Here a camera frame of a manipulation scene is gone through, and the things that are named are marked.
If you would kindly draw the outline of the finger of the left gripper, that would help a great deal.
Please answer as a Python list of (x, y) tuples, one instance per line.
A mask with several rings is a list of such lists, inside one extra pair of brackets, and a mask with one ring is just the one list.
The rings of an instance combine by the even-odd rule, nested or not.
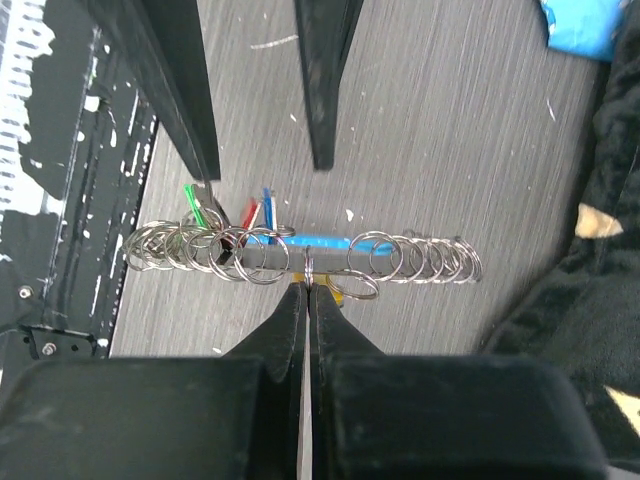
[(196, 1), (84, 1), (127, 60), (184, 165), (221, 179), (208, 68)]
[(339, 87), (363, 0), (294, 2), (313, 167), (334, 166)]

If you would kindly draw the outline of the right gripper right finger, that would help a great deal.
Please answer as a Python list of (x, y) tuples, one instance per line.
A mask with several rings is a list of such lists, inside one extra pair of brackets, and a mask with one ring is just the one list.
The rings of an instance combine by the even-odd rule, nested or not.
[(381, 352), (329, 289), (309, 294), (316, 479), (604, 479), (569, 380), (515, 356)]

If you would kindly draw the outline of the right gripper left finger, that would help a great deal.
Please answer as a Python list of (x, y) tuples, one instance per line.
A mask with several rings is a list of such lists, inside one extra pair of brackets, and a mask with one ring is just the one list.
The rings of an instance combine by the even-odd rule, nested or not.
[(45, 361), (1, 409), (5, 479), (293, 479), (306, 290), (221, 357)]

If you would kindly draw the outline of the yellow tagged key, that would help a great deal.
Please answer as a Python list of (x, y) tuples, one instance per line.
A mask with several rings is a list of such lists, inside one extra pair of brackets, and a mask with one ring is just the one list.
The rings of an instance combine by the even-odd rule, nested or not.
[[(344, 306), (344, 296), (342, 293), (337, 291), (334, 287), (329, 285), (329, 277), (326, 274), (314, 274), (313, 280), (315, 283), (327, 286), (333, 296), (334, 301), (338, 305), (339, 308)], [(303, 273), (294, 273), (292, 275), (293, 282), (305, 282), (305, 275)]]

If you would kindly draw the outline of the green tagged key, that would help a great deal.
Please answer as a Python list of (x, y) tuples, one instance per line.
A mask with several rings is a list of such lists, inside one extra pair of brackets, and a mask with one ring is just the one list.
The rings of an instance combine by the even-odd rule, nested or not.
[(199, 227), (210, 230), (223, 230), (226, 217), (221, 205), (213, 195), (210, 183), (204, 185), (186, 184), (183, 188), (189, 208)]

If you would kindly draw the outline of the red tagged key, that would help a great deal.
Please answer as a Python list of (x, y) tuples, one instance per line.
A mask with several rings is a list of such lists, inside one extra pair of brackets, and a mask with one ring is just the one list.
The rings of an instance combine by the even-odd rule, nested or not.
[(260, 214), (261, 207), (262, 204), (255, 197), (249, 198), (241, 220), (241, 227), (243, 229), (251, 230), (254, 228)]

